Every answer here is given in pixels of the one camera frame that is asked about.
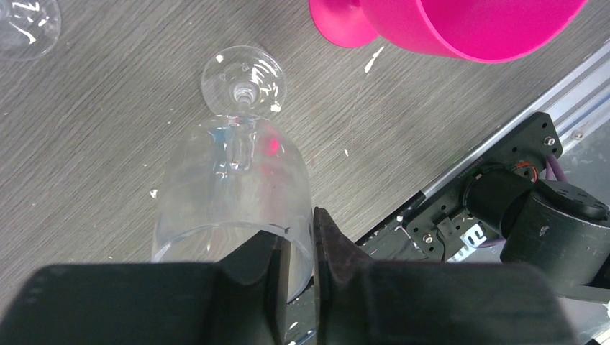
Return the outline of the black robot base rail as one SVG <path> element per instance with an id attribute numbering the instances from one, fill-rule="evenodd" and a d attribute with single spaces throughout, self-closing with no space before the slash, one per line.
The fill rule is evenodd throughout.
<path id="1" fill-rule="evenodd" d="M 328 213 L 289 344 L 607 344 L 609 46 L 353 244 Z"/>

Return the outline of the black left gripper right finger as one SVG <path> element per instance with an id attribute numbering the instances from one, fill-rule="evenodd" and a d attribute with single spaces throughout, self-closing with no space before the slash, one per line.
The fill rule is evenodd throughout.
<path id="1" fill-rule="evenodd" d="M 575 344 L 539 270 L 371 258 L 315 208 L 319 344 Z"/>

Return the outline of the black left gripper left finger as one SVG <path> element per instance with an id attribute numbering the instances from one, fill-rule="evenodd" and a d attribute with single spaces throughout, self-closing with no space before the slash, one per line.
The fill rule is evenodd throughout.
<path id="1" fill-rule="evenodd" d="M 260 231 L 215 263 L 54 264 L 1 320 L 3 344 L 281 344 L 289 243 Z"/>

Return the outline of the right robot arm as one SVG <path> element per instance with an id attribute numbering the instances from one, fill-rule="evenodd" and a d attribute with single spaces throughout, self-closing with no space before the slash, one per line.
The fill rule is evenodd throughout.
<path id="1" fill-rule="evenodd" d="M 609 206 L 567 182 L 506 169 L 469 178 L 468 213 L 504 239 L 503 263 L 542 271 L 560 297 L 609 302 Z"/>

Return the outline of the clear wine glass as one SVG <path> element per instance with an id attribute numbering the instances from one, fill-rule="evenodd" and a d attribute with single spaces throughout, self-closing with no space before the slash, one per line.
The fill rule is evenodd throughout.
<path id="1" fill-rule="evenodd" d="M 50 50 L 60 36 L 56 0 L 1 0 L 1 58 L 28 61 Z"/>
<path id="2" fill-rule="evenodd" d="M 271 116 L 287 82 L 276 60 L 251 46 L 228 47 L 201 76 L 211 116 L 188 130 L 158 189 L 153 262 L 217 262 L 256 234 L 290 244 L 288 300 L 314 269 L 313 210 L 306 163 Z"/>

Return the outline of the pink wine glass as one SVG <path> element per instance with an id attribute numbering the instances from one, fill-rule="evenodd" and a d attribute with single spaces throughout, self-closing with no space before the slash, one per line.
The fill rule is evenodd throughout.
<path id="1" fill-rule="evenodd" d="M 555 0 L 309 1 L 320 34 L 357 48 L 383 37 L 401 49 L 475 63 L 507 63 L 557 37 L 586 2 Z"/>

